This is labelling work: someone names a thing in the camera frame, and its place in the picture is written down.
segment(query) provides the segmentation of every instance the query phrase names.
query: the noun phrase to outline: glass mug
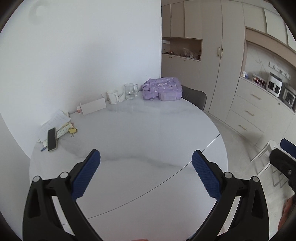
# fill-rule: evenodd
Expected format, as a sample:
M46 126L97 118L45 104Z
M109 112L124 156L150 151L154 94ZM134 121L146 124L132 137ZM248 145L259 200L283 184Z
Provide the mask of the glass mug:
M134 84L125 84L124 85L124 93L126 95L127 100L132 100L136 96L138 96L138 85Z

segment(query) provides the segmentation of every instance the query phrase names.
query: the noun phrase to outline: light gray floor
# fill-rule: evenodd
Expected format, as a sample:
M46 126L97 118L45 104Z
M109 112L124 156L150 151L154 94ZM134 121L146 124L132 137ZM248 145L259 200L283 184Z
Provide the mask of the light gray floor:
M255 163L250 163L250 160L253 159L260 150L229 126L210 114L206 114L218 128L225 143L228 156L228 171L236 178L241 179L249 180L252 176L256 176L266 163L268 163L268 152L261 158L257 159ZM268 206L270 238L277 232L277 227L282 216L282 209L285 201L294 194L289 185L287 183L284 184L286 178L274 187L274 184L280 180L279 172L276 171L273 173L275 170L276 169L274 167L271 167L263 172L259 177ZM238 201L239 198L236 198L221 233L228 230L238 205Z

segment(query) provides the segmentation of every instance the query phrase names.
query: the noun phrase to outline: cabinet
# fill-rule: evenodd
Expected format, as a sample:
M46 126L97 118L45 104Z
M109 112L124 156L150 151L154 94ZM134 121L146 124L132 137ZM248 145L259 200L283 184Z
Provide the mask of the cabinet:
M171 4L172 38L184 38L184 2Z
M293 117L283 138L286 138L294 144L296 143L296 115Z
M294 36L292 35L290 29L288 28L288 26L286 25L286 29L287 29L287 34L288 34L288 45L289 47L291 47L292 49L294 49L294 51L296 51L296 41Z
M222 8L220 0L200 0L202 21L202 57L196 65L199 68L187 72L182 83L207 95L205 111L209 111L218 77L220 56L217 50L222 46Z
M264 9L264 12L266 17L267 33L284 44L288 44L286 24L283 19L279 15L274 14L267 9Z
M172 36L170 4L161 7L161 17L162 17L162 37L170 38Z
M278 48L278 55L290 62L292 65L296 66L296 54L281 43L279 43Z
M221 62L209 113L225 122L242 68L245 27L242 3L228 0L222 0L221 3L223 15Z
M262 46L278 54L278 42L267 35L246 29L246 41Z
M294 113L267 90L239 78L226 124L263 148L269 140L279 143L284 135L292 138L287 129L293 117Z
M267 33L266 19L263 8L243 3L243 9L245 26Z
M263 135L262 131L232 110L229 111L225 123L246 137L253 144L256 144Z
M270 123L256 146L263 148L269 140L274 140L276 143L279 143L286 133L293 116L294 113L287 109L284 104L275 105Z
M182 83L185 58L179 56L162 55L161 77L177 77Z
M184 2L185 38L202 39L200 0Z

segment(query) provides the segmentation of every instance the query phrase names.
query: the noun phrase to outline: cabinet handle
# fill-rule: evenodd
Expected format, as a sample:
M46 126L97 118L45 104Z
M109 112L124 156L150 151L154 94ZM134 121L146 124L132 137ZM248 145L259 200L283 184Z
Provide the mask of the cabinet handle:
M248 114L250 114L251 116L255 116L252 113L250 113L248 110L245 110L245 112L247 112Z
M239 125L241 128L243 128L245 131L247 131L247 129L246 128L244 128L244 127L242 127L242 125Z
M262 100L261 98L259 98L258 96L252 94L255 98L257 98L258 100Z

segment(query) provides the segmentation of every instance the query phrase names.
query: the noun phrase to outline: blue rubber pad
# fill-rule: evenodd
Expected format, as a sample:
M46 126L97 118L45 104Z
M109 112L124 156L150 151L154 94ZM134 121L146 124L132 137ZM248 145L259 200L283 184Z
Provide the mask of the blue rubber pad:
M210 197L215 198L217 201L221 198L220 182L212 172L206 161L195 151L192 155L192 165L195 168L197 174L202 180Z
M101 155L99 151L95 151L80 172L77 174L72 183L72 199L76 201L77 198L82 197L87 186L89 185L94 173L101 162Z
M283 139L281 140L280 146L284 151L296 158L296 146L293 143L289 142L287 139Z

